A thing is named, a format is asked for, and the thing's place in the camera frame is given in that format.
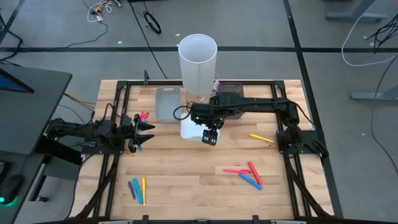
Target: purple marker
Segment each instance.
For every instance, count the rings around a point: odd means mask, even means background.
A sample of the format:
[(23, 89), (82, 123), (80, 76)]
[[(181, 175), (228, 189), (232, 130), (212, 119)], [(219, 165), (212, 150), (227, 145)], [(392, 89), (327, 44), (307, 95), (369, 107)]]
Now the purple marker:
[(131, 184), (130, 181), (129, 181), (127, 184), (128, 184), (128, 186), (129, 186), (129, 188), (130, 188), (131, 195), (132, 195), (132, 199), (135, 200), (135, 199), (136, 199), (136, 195), (135, 195), (135, 193), (134, 193), (134, 187), (132, 186), (132, 184)]

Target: gray plastic tray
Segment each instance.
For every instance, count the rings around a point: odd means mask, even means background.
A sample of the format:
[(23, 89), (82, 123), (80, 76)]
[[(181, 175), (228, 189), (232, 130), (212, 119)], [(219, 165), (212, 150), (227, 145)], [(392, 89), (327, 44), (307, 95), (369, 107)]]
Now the gray plastic tray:
[[(161, 123), (179, 122), (173, 117), (174, 110), (181, 106), (181, 89), (178, 86), (165, 86), (156, 89), (155, 117)], [(175, 112), (176, 117), (181, 117), (182, 109)]]

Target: floor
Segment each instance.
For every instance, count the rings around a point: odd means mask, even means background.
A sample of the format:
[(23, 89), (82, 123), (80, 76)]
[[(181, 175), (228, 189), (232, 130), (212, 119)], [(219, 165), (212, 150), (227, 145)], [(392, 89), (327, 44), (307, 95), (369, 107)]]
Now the floor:
[[(398, 176), (371, 136), (371, 104), (349, 98), (352, 91), (373, 91), (387, 63), (367, 67), (345, 64), (338, 49), (353, 23), (325, 20), (327, 11), (352, 10), (359, 1), (290, 0), (289, 3), (301, 47), (336, 50), (335, 53), (328, 53), (330, 50), (307, 51), (303, 56), (330, 152), (343, 214), (345, 218), (398, 222)], [(133, 6), (138, 12), (144, 10), (141, 2), (135, 2)], [(162, 26), (160, 35), (143, 26), (153, 47), (176, 47), (182, 38), (192, 33), (210, 35), (219, 46), (294, 47), (282, 1), (166, 0), (148, 1), (147, 7)], [(24, 39), (24, 47), (64, 47), (73, 42), (95, 39), (105, 29), (101, 24), (87, 22), (87, 8), (82, 0), (0, 0), (0, 8), (6, 23), (11, 18), (11, 30)], [(388, 19), (381, 23), (358, 24), (346, 47), (370, 48), (370, 41), (365, 41), (364, 36), (371, 35), (387, 23), (397, 10), (395, 1), (376, 1), (369, 12), (386, 13)], [(137, 16), (141, 24), (146, 24), (140, 15)], [(19, 53), (10, 61), (25, 67), (70, 72), (73, 78), (67, 92), (92, 102), (96, 101), (103, 79), (141, 79), (144, 70), (149, 72), (151, 79), (162, 79), (150, 52), (134, 48), (146, 47), (146, 43), (129, 5), (114, 7), (112, 13), (104, 12), (103, 18), (108, 25), (108, 33), (96, 42), (74, 46), (84, 47), (80, 52)], [(15, 47), (16, 44), (16, 39), (8, 34), (0, 48)], [(102, 50), (90, 51), (93, 47), (102, 47)], [(396, 48), (398, 41), (392, 39), (383, 47)], [(177, 52), (155, 52), (155, 55), (168, 78), (181, 77)], [(345, 53), (351, 63), (374, 62), (393, 55)], [(393, 76), (397, 70), (398, 63), (395, 63), (386, 75), (381, 91), (398, 82), (398, 77)], [(302, 79), (295, 52), (218, 52), (216, 71), (220, 78)], [(62, 104), (71, 106), (84, 120), (90, 118), (88, 110), (69, 99), (64, 98)], [(374, 117), (375, 133), (396, 163), (397, 113), (395, 103), (377, 103)], [(61, 107), (55, 112), (56, 117), (80, 121), (71, 111)], [(72, 204), (74, 183), (72, 180), (48, 178), (40, 194), (48, 196), (50, 201), (25, 203), (16, 223), (65, 218)]]

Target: yellow marker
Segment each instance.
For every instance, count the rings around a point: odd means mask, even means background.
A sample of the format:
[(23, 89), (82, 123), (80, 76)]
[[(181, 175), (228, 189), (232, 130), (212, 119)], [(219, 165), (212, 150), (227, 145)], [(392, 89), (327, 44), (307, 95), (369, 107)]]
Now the yellow marker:
[(263, 140), (263, 141), (274, 143), (273, 140), (270, 140), (270, 139), (267, 139), (267, 138), (263, 138), (261, 136), (255, 135), (255, 134), (249, 134), (249, 136), (252, 137), (252, 138), (256, 138), (256, 139), (260, 139), (260, 140)]
[(146, 190), (147, 190), (147, 179), (145, 177), (142, 177), (142, 198), (144, 199), (144, 206), (146, 206), (146, 198), (145, 198)]

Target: pink marker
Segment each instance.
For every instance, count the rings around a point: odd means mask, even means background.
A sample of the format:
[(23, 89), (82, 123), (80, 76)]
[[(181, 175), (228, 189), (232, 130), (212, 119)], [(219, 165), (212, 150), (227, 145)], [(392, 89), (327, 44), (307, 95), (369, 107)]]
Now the pink marker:
[(233, 170), (233, 169), (223, 169), (224, 172), (235, 172), (239, 174), (250, 174), (250, 170)]

